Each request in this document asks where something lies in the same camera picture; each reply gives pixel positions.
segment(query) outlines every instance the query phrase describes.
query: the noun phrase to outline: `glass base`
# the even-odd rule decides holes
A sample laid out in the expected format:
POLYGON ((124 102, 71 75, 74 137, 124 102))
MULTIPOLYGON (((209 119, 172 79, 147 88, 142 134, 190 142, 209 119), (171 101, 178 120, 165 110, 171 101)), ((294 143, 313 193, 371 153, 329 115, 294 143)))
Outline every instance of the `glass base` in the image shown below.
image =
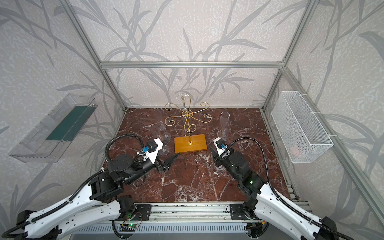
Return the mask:
POLYGON ((169 153, 169 147, 168 146, 163 146, 162 149, 159 150, 159 155, 165 156, 169 153))
POLYGON ((215 167, 216 172, 224 172, 225 171, 225 167, 223 165, 216 167, 216 165, 214 164, 214 167, 215 167))
POLYGON ((162 138, 162 140, 169 140, 170 138, 171 138, 170 133, 169 133, 169 132, 165 132, 165 133, 163 134, 163 138, 162 138))
POLYGON ((159 126, 160 131, 164 131, 166 128, 167 128, 167 126, 164 124, 160 124, 160 126, 159 126))
POLYGON ((228 136, 224 136, 224 137, 222 136, 222 134, 221 134, 221 130, 217 132, 217 136, 218 136, 219 138, 223 139, 224 141, 228 140, 228 136))

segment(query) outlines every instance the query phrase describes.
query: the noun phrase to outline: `green mat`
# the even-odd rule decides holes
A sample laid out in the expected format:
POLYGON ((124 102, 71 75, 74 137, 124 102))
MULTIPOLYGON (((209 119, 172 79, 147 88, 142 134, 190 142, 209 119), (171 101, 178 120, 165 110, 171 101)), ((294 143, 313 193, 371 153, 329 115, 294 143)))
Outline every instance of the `green mat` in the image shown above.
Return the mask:
POLYGON ((76 134, 80 131, 81 127, 92 115, 95 109, 96 106, 75 106, 72 111, 51 132, 46 140, 73 141, 76 134))

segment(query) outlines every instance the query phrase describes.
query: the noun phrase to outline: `black mounting plate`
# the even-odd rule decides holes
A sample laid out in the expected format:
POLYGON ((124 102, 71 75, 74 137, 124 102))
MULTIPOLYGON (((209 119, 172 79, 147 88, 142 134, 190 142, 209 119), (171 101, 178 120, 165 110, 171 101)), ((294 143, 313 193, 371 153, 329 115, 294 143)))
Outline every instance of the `black mounting plate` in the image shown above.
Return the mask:
POLYGON ((141 213, 142 219, 141 219, 141 215, 138 212, 132 220, 134 220, 134 221, 148 221, 149 216, 151 214, 152 205, 151 204, 136 204, 136 207, 137 207, 137 210, 141 213))
POLYGON ((229 212, 231 213, 231 220, 249 220, 244 214, 242 204, 230 204, 229 212))

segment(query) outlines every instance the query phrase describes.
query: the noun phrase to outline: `black cable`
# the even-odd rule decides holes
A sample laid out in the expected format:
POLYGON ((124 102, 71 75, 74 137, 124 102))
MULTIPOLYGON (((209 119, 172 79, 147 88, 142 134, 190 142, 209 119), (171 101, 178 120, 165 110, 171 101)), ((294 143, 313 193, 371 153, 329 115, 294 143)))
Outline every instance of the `black cable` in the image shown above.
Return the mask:
POLYGON ((135 185, 135 187, 140 187, 141 185, 144 185, 145 180, 147 179, 147 175, 142 176, 142 179, 143 179, 143 182, 141 184, 135 184, 136 182, 134 182, 133 185, 135 185))
POLYGON ((115 233, 115 235, 119 238, 119 239, 128 239, 130 238, 133 234, 129 234, 128 237, 124 237, 123 235, 120 235, 117 230, 116 230, 116 226, 115 226, 115 220, 112 220, 112 229, 113 229, 113 232, 115 233))
POLYGON ((134 138, 136 138, 136 139, 139 141, 141 148, 144 148, 144 143, 143 143, 143 141, 141 140, 141 138, 140 138, 138 135, 133 134, 133 133, 124 133, 124 134, 121 134, 121 135, 119 135, 119 136, 116 136, 116 137, 112 138, 112 139, 107 143, 107 145, 105 146, 104 154, 105 154, 105 158, 107 159, 107 161, 110 161, 110 160, 111 160, 111 158, 109 157, 109 149, 111 148, 112 144, 113 144, 114 142, 116 142, 118 139, 122 138, 122 137, 134 137, 134 138))
POLYGON ((123 225, 121 225, 121 228, 124 229, 124 230, 126 230, 127 232, 129 232, 129 229, 126 228, 126 227, 124 227, 123 225))
MULTIPOLYGON (((50 210, 50 211, 48 211, 48 212, 46 212, 46 213, 43 213, 43 214, 41 214, 41 215, 39 215, 39 216, 33 218, 33 219, 31 220, 31 222, 32 222, 32 223, 33 223, 33 222, 36 222, 37 220, 40 220, 40 219, 42 219, 42 218, 44 218, 44 217, 46 217, 46 216, 48 216, 48 215, 51 215, 52 213, 58 211, 59 209, 63 208, 63 207, 66 206, 67 204, 69 204, 69 202, 71 202, 71 201, 72 201, 72 200, 79 194, 79 192, 82 190, 82 188, 83 188, 87 183, 89 183, 90 180, 92 180, 94 177, 96 177, 97 175, 99 175, 99 174, 102 173, 102 172, 103 172, 103 170, 100 170, 100 171, 98 171, 97 173, 95 173, 95 174, 93 174, 92 176, 90 176, 89 178, 87 178, 87 180, 85 180, 85 181, 80 185, 80 187, 78 187, 78 188, 76 189, 76 191, 72 194, 72 196, 68 199, 68 201, 66 201, 66 202, 64 202, 64 203, 62 203, 62 204, 60 204, 59 206, 55 207, 54 209, 52 209, 52 210, 50 210)), ((1 235, 1 237, 2 237, 2 238, 15 238, 15 237, 17 237, 18 235, 20 235, 20 233, 19 233, 19 234, 10 234, 10 233, 12 233, 12 232, 14 232, 14 231, 16 231, 16 230, 18 230, 18 229, 20 229, 20 228, 23 228, 23 227, 27 226, 27 225, 30 224, 31 222, 29 222, 29 221, 23 222, 22 224, 19 224, 19 225, 15 226, 15 227, 13 227, 13 228, 11 228, 11 229, 5 231, 5 232, 1 235)))
MULTIPOLYGON (((245 227, 245 228, 248 228, 248 229, 253 229, 253 227, 248 227, 248 226, 244 226, 244 227, 245 227)), ((265 233, 265 231, 267 230, 268 227, 269 227, 269 222, 266 223, 266 225, 265 225, 263 231, 262 231, 259 235, 256 235, 256 238, 258 238, 258 237, 260 237, 261 235, 263 235, 263 234, 265 233)), ((248 237, 250 237, 250 238, 254 238, 254 237, 252 237, 251 234, 249 234, 249 233, 247 233, 247 232, 246 232, 246 234, 247 234, 248 237)))
POLYGON ((109 201, 107 202, 107 204, 111 203, 111 202, 112 202, 112 200, 113 200, 114 198, 115 198, 115 197, 113 197, 113 198, 109 199, 109 201))
POLYGON ((144 159, 143 159, 143 158, 140 159, 139 157, 142 157, 142 156, 140 156, 140 155, 136 155, 136 156, 135 156, 135 158, 134 158, 135 162, 141 162, 141 163, 143 163, 143 162, 144 162, 144 159))
POLYGON ((234 140, 232 143, 230 143, 227 147, 227 149, 230 149, 231 146, 237 142, 237 141, 240 141, 240 140, 244 140, 244 139, 249 139, 249 140, 252 140, 254 141, 255 143, 257 143, 257 145, 260 147, 260 149, 262 150, 262 154, 263 154, 263 158, 264 158, 264 164, 265 164, 265 173, 266 173, 266 178, 267 178, 267 181, 268 181, 268 184, 269 184, 269 187, 271 188, 273 194, 277 197, 277 199, 279 201, 281 201, 285 206, 287 206, 290 210, 292 210, 294 213, 296 213, 297 215, 301 216, 302 218, 304 218, 305 220, 307 220, 308 222, 314 224, 315 226, 333 234, 333 235, 336 235, 338 237, 341 237, 341 238, 344 238, 346 240, 354 240, 353 238, 347 236, 347 235, 344 235, 342 233, 339 233, 321 223, 318 223, 314 220, 312 220, 310 217, 308 217, 307 215, 299 212, 298 210, 296 210, 294 207, 292 207, 289 203, 287 203, 284 199, 280 198, 280 195, 276 192, 275 188, 272 186, 272 182, 271 182, 271 179, 269 178, 269 173, 268 173, 268 163, 267 163, 267 160, 266 160, 266 157, 265 157, 265 153, 264 153, 264 149, 263 147, 261 146, 261 144, 254 138, 251 138, 251 137, 241 137, 239 139, 236 139, 234 140))

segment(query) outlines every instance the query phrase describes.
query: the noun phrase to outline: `wooden base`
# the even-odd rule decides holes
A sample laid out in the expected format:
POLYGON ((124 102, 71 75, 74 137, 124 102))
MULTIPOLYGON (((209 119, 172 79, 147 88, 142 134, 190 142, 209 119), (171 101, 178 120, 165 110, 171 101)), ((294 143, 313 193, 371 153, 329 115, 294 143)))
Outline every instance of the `wooden base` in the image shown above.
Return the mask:
POLYGON ((189 145, 189 137, 175 138, 175 153, 197 152, 207 150, 207 142, 204 134, 192 135, 192 145, 189 145))

